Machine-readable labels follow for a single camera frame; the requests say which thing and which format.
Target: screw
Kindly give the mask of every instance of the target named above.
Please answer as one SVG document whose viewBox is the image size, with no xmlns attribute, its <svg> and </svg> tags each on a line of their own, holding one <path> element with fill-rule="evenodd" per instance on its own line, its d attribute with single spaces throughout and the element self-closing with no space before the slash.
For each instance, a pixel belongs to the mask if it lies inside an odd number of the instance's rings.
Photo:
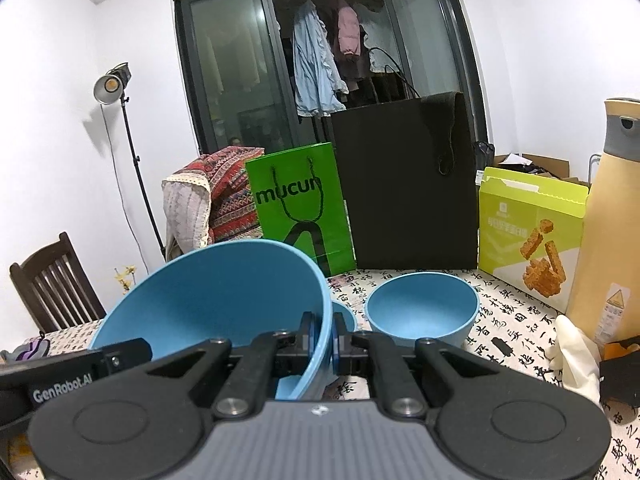
<svg viewBox="0 0 640 480">
<path fill-rule="evenodd" d="M 324 404 L 316 404 L 314 407 L 311 408 L 311 413 L 317 416 L 323 416 L 329 413 L 330 411 L 331 410 L 328 407 L 326 407 Z"/>
<path fill-rule="evenodd" d="M 227 397 L 217 403 L 216 409 L 222 415 L 242 415 L 249 409 L 249 405 L 246 400 Z"/>
<path fill-rule="evenodd" d="M 411 397 L 402 397 L 396 399 L 391 403 L 391 410 L 396 415 L 402 416 L 414 416 L 423 410 L 423 405 L 419 400 L 412 399 Z"/>
</svg>

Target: blue bowl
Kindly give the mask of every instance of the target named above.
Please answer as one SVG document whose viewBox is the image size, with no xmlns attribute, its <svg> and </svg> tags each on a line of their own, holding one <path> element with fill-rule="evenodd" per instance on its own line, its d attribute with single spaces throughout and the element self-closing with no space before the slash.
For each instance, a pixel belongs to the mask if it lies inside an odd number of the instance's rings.
<svg viewBox="0 0 640 480">
<path fill-rule="evenodd" d="M 358 320 L 353 311 L 340 301 L 332 301 L 331 306 L 334 312 L 340 312 L 344 318 L 344 323 L 347 326 L 348 332 L 355 332 L 358 329 Z"/>
<path fill-rule="evenodd" d="M 356 315 L 353 313 L 353 311 L 345 304 L 340 303 L 340 301 L 332 301 L 331 304 L 334 308 L 334 312 L 340 312 L 340 314 L 342 314 L 342 317 L 344 318 L 344 324 L 346 325 L 348 332 L 355 332 L 358 329 L 358 320 L 356 319 Z M 334 369 L 334 365 L 335 363 L 337 363 L 338 359 L 337 347 L 335 345 L 335 342 L 333 350 L 334 353 L 331 359 L 331 365 L 329 366 L 329 373 L 327 374 L 326 379 L 327 384 L 333 383 L 338 378 L 338 375 L 335 374 L 336 370 Z"/>
<path fill-rule="evenodd" d="M 90 348 L 143 337 L 158 359 L 215 337 L 244 346 L 263 332 L 297 330 L 305 311 L 316 314 L 315 350 L 276 398 L 315 400 L 331 354 L 329 288 L 311 258 L 274 240 L 222 242 L 171 261 L 122 298 Z"/>
<path fill-rule="evenodd" d="M 404 274 L 376 288 L 364 310 L 371 328 L 396 344 L 421 337 L 461 346 L 478 315 L 480 299 L 464 280 L 442 272 Z"/>
</svg>

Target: red patterned fabric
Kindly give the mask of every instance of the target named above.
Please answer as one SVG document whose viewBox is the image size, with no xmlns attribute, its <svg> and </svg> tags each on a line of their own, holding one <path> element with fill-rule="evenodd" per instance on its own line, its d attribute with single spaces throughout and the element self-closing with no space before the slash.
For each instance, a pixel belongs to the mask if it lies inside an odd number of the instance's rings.
<svg viewBox="0 0 640 480">
<path fill-rule="evenodd" d="M 208 244 L 222 242 L 260 227 L 244 164 L 263 148 L 227 146 L 201 155 L 177 173 L 203 173 L 211 188 Z"/>
</svg>

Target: floor lamp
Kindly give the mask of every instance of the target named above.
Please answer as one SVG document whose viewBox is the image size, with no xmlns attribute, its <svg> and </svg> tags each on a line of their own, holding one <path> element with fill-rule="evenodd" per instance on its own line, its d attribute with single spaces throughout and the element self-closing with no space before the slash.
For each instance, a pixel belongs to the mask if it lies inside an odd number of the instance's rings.
<svg viewBox="0 0 640 480">
<path fill-rule="evenodd" d="M 131 140 L 131 131 L 129 129 L 129 120 L 127 119 L 126 103 L 129 101 L 128 97 L 124 96 L 124 89 L 127 87 L 129 80 L 131 79 L 131 70 L 129 70 L 129 63 L 121 63 L 115 68 L 109 70 L 103 75 L 94 85 L 94 97 L 95 100 L 103 105 L 110 105 L 120 99 L 120 106 L 122 107 L 122 117 L 124 118 L 124 126 L 127 130 L 127 139 L 129 139 L 129 147 L 131 148 L 131 156 L 133 158 L 133 166 L 136 168 L 136 175 L 138 176 L 138 183 L 140 184 L 140 191 L 142 192 L 142 198 L 145 200 L 146 212 L 149 214 L 151 225 L 154 228 L 158 245 L 162 257 L 164 258 L 164 244 L 162 238 L 158 232 L 158 226 L 156 220 L 151 212 L 151 206 L 149 205 L 149 199 L 146 196 L 145 184 L 142 182 L 142 175 L 140 175 L 140 157 L 136 155 L 136 150 L 133 148 L 133 141 Z"/>
</svg>

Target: light blue shirt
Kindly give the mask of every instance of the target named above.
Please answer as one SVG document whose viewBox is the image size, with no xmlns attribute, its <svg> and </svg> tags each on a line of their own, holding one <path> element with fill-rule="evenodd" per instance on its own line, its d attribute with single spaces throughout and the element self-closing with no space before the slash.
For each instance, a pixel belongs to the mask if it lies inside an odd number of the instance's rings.
<svg viewBox="0 0 640 480">
<path fill-rule="evenodd" d="M 334 55 L 326 40 L 324 23 L 316 6 L 307 0 L 296 11 L 293 23 L 293 70 L 296 108 L 303 117 L 327 116 L 345 110 L 335 92 L 348 93 L 340 79 Z"/>
</svg>

